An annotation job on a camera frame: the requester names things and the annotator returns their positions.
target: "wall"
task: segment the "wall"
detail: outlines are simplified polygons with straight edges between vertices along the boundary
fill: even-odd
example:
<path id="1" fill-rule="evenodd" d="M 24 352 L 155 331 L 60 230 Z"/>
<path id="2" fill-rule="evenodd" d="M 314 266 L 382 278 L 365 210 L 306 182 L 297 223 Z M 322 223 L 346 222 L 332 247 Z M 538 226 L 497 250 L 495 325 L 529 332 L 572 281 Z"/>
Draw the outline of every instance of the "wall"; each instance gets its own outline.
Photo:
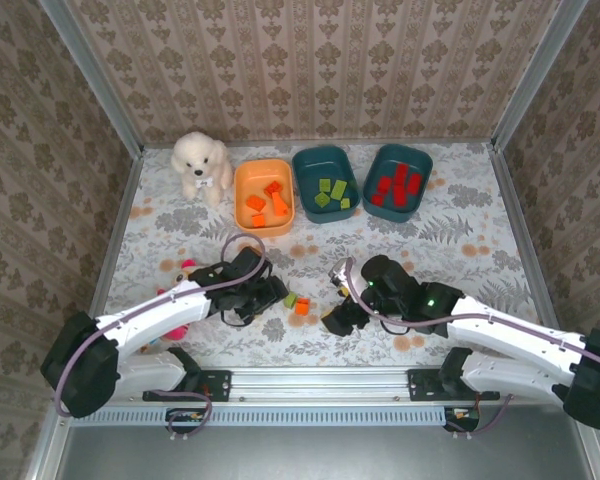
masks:
<path id="1" fill-rule="evenodd" d="M 600 328 L 600 0 L 591 0 L 505 149 L 566 329 Z"/>
<path id="2" fill-rule="evenodd" d="M 557 0 L 70 0 L 147 143 L 489 137 Z"/>
<path id="3" fill-rule="evenodd" d="M 0 480 L 27 466 L 40 362 L 90 304 L 129 167 L 38 3 L 0 0 Z"/>

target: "orange block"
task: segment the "orange block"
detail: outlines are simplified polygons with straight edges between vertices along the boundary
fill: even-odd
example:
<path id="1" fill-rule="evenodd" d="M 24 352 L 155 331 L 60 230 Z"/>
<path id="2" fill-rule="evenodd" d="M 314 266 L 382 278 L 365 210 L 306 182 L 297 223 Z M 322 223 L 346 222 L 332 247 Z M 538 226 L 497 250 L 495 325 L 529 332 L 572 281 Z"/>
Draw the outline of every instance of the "orange block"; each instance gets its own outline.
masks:
<path id="1" fill-rule="evenodd" d="M 299 298 L 296 300 L 296 314 L 308 315 L 309 314 L 309 299 Z"/>
<path id="2" fill-rule="evenodd" d="M 262 211 L 266 204 L 267 202 L 257 195 L 251 195 L 249 198 L 247 198 L 247 207 L 258 210 L 259 212 Z"/>
<path id="3" fill-rule="evenodd" d="M 280 192 L 273 192 L 271 198 L 273 198 L 273 212 L 276 216 L 282 217 L 289 213 L 289 206 L 280 198 Z"/>
<path id="4" fill-rule="evenodd" d="M 269 198 L 273 198 L 273 194 L 275 192 L 281 191 L 282 185 L 280 185 L 278 182 L 271 182 L 269 186 L 267 186 L 267 188 L 264 189 L 264 193 L 266 193 Z"/>
<path id="5" fill-rule="evenodd" d="M 253 226 L 254 227 L 259 228 L 259 227 L 266 226 L 266 224 L 264 223 L 264 214 L 263 213 L 259 213 L 257 215 L 254 215 L 251 218 L 253 219 Z"/>

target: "cable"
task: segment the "cable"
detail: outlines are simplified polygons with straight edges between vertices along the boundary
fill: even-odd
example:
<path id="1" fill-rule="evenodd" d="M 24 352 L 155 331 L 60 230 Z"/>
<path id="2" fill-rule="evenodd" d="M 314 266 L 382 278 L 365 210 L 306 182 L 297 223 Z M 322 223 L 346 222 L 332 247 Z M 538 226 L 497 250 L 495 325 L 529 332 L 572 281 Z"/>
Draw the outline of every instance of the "cable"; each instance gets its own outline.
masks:
<path id="1" fill-rule="evenodd" d="M 164 397 L 193 397 L 199 400 L 204 400 L 207 406 L 204 412 L 204 417 L 202 418 L 202 420 L 200 420 L 200 424 L 191 433 L 188 433 L 187 435 L 193 436 L 198 434 L 200 430 L 202 430 L 202 427 L 204 427 L 207 424 L 207 422 L 211 418 L 211 414 L 213 413 L 213 404 L 211 403 L 211 399 L 206 395 L 202 395 L 200 393 L 195 392 L 166 392 L 164 390 L 153 390 L 153 393 L 162 395 Z M 169 423 L 167 424 L 167 430 L 169 431 L 169 433 L 171 433 L 172 440 L 175 438 L 175 435 L 177 435 L 176 432 L 173 431 L 173 421 L 177 417 L 183 416 L 185 414 L 189 415 L 191 414 L 191 412 L 186 410 L 176 410 L 175 412 L 171 412 L 171 416 L 169 417 Z"/>
<path id="2" fill-rule="evenodd" d="M 381 327 L 382 327 L 382 329 L 383 329 L 385 332 L 387 332 L 389 335 L 395 335 L 396 337 L 399 337 L 399 336 L 402 336 L 402 335 L 406 335 L 406 334 L 407 334 L 407 333 L 409 333 L 409 331 L 411 330 L 411 327 L 407 327 L 407 329 L 406 329 L 404 332 L 402 332 L 402 333 L 399 333 L 399 332 L 392 332 L 391 330 L 389 330 L 389 329 L 387 328 L 387 326 L 385 325 L 385 323 L 384 323 L 382 320 L 380 321 L 380 326 L 381 326 Z"/>
<path id="3" fill-rule="evenodd" d="M 73 353 L 73 355 L 67 362 L 67 365 L 64 367 L 64 370 L 62 370 L 62 374 L 60 375 L 60 379 L 58 380 L 58 385 L 56 385 L 56 391 L 53 395 L 53 404 L 55 406 L 55 409 L 56 409 L 56 412 L 58 413 L 58 415 L 61 417 L 64 417 L 64 418 L 71 417 L 71 413 L 65 411 L 62 408 L 62 392 L 64 391 L 64 387 L 67 383 L 67 378 L 69 378 L 69 374 L 71 373 L 71 370 L 77 363 L 80 356 L 87 350 L 87 348 L 89 348 L 89 346 L 93 342 L 95 342 L 98 338 L 102 337 L 105 333 L 116 328 L 120 324 L 127 323 L 130 320 L 133 320 L 134 318 L 142 315 L 143 313 L 146 313 L 156 307 L 164 305 L 165 303 L 172 302 L 174 299 L 187 297 L 189 295 L 196 295 L 198 293 L 210 292 L 213 290 L 220 290 L 222 288 L 233 287 L 234 285 L 238 285 L 240 283 L 246 282 L 251 277 L 253 277 L 255 274 L 257 274 L 265 262 L 265 246 L 264 246 L 264 242 L 260 238 L 258 238 L 255 235 L 252 235 L 250 233 L 239 233 L 237 235 L 234 235 L 233 237 L 228 238 L 227 241 L 225 242 L 225 244 L 223 245 L 222 250 L 220 251 L 220 261 L 224 262 L 224 254 L 227 251 L 227 247 L 229 246 L 229 244 L 233 243 L 238 238 L 242 238 L 242 237 L 249 237 L 249 238 L 256 240 L 258 242 L 258 245 L 260 246 L 260 249 L 262 252 L 260 254 L 260 261 L 258 262 L 258 265 L 253 270 L 251 270 L 249 273 L 247 273 L 246 275 L 244 275 L 240 278 L 236 278 L 234 280 L 229 280 L 227 282 L 217 283 L 215 285 L 209 285 L 206 287 L 194 288 L 193 290 L 189 290 L 186 292 L 177 292 L 173 295 L 168 295 L 163 298 L 158 297 L 151 303 L 148 303 L 148 304 L 142 306 L 141 308 L 138 308 L 137 310 L 127 313 L 124 317 L 122 317 L 122 318 L 116 320 L 115 322 L 110 323 L 106 327 L 103 327 L 102 329 L 99 329 L 98 331 L 94 332 L 82 344 L 80 344 L 80 346 L 76 349 L 76 351 Z"/>
<path id="4" fill-rule="evenodd" d="M 510 320 L 506 320 L 504 318 L 498 317 L 496 315 L 487 315 L 486 313 L 463 313 L 460 315 L 450 315 L 448 317 L 436 318 L 434 320 L 424 320 L 422 322 L 405 322 L 400 320 L 392 320 L 390 318 L 385 317 L 384 315 L 380 315 L 374 312 L 366 303 L 362 301 L 358 292 L 353 288 L 353 281 L 351 280 L 351 268 L 353 267 L 353 258 L 347 258 L 344 267 L 344 275 L 347 280 L 347 284 L 349 285 L 349 293 L 353 297 L 362 309 L 367 312 L 370 316 L 377 318 L 378 320 L 385 322 L 389 325 L 396 325 L 398 327 L 429 327 L 433 325 L 440 325 L 441 323 L 453 322 L 454 320 L 487 320 L 489 322 L 499 323 L 501 325 L 505 325 L 507 327 L 513 328 L 514 330 L 518 330 L 522 333 L 526 333 L 528 335 L 532 335 L 534 337 L 540 338 L 549 342 L 551 345 L 560 345 L 561 348 L 565 350 L 570 350 L 575 352 L 583 357 L 587 357 L 594 362 L 600 364 L 600 356 L 595 353 L 591 353 L 583 348 L 577 347 L 571 343 L 564 342 L 563 340 L 559 340 L 551 335 L 547 335 L 543 332 L 538 332 L 532 328 L 525 327 L 524 325 L 520 325 L 518 323 L 512 322 Z"/>
<path id="5" fill-rule="evenodd" d="M 500 407 L 500 410 L 498 410 L 498 413 L 496 413 L 496 415 L 491 419 L 491 421 L 489 423 L 487 423 L 484 427 L 480 427 L 477 430 L 474 430 L 473 432 L 467 432 L 460 425 L 450 422 L 448 420 L 447 420 L 447 425 L 450 425 L 453 428 L 455 428 L 456 430 L 458 430 L 458 432 L 455 432 L 455 433 L 463 434 L 467 438 L 471 438 L 474 435 L 480 435 L 481 433 L 487 433 L 489 430 L 491 430 L 493 427 L 495 427 L 496 424 L 500 421 L 500 419 L 504 416 L 504 413 L 507 411 L 507 407 L 509 406 L 509 403 L 511 402 L 512 399 L 513 399 L 513 395 L 507 395 L 507 398 L 505 398 L 504 403 L 502 404 L 502 407 Z"/>

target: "stuffed animal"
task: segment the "stuffed animal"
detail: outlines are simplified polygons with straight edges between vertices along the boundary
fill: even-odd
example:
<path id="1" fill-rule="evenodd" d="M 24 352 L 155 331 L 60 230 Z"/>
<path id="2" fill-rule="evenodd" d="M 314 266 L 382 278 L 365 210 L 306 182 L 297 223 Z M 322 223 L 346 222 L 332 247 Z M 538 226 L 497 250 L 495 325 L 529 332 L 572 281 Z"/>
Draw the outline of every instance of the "stuffed animal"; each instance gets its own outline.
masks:
<path id="1" fill-rule="evenodd" d="M 233 181 L 224 143 L 204 133 L 193 132 L 181 137 L 173 147 L 171 165 L 180 174 L 184 197 L 193 200 L 202 190 L 210 207 L 220 204 L 224 191 Z"/>

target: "red block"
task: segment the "red block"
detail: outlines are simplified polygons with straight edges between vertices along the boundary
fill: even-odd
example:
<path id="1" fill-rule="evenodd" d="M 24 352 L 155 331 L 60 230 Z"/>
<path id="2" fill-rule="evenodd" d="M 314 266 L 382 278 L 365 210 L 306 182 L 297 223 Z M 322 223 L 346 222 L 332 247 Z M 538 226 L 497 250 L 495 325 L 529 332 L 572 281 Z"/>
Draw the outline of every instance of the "red block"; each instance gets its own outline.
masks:
<path id="1" fill-rule="evenodd" d="M 407 191 L 402 185 L 394 185 L 393 187 L 393 204 L 396 207 L 407 206 Z"/>
<path id="2" fill-rule="evenodd" d="M 391 190 L 391 177 L 381 177 L 378 182 L 378 193 L 386 195 Z"/>
<path id="3" fill-rule="evenodd" d="M 371 195 L 371 203 L 381 207 L 384 203 L 384 197 L 382 195 Z"/>
<path id="4" fill-rule="evenodd" d="M 420 175 L 419 173 L 412 173 L 409 177 L 407 193 L 409 195 L 417 195 L 420 191 L 420 182 L 422 182 L 422 175 Z"/>
<path id="5" fill-rule="evenodd" d="M 404 185 L 404 181 L 407 179 L 407 173 L 409 172 L 409 165 L 399 163 L 396 167 L 396 174 L 393 176 L 394 185 Z"/>

